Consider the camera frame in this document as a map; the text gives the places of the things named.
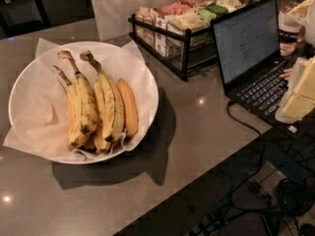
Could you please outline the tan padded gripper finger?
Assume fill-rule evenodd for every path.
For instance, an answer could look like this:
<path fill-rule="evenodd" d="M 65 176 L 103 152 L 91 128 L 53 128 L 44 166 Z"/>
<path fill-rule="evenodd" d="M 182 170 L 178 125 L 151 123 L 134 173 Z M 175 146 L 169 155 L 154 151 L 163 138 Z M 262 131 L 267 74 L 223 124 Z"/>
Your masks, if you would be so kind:
<path fill-rule="evenodd" d="M 305 0 L 279 14 L 280 29 L 286 32 L 300 33 L 304 30 L 304 39 L 308 44 L 315 45 L 315 0 Z"/>
<path fill-rule="evenodd" d="M 315 109 L 315 57 L 298 58 L 288 78 L 287 91 L 276 111 L 276 119 L 292 124 Z"/>

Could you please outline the person's right hand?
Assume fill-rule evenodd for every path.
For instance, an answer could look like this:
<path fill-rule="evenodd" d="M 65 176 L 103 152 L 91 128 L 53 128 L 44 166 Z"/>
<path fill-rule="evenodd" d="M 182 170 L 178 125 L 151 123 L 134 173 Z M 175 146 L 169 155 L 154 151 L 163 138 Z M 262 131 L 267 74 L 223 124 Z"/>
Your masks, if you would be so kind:
<path fill-rule="evenodd" d="M 281 74 L 280 77 L 286 81 L 289 80 L 292 70 L 291 69 L 285 69 Z"/>

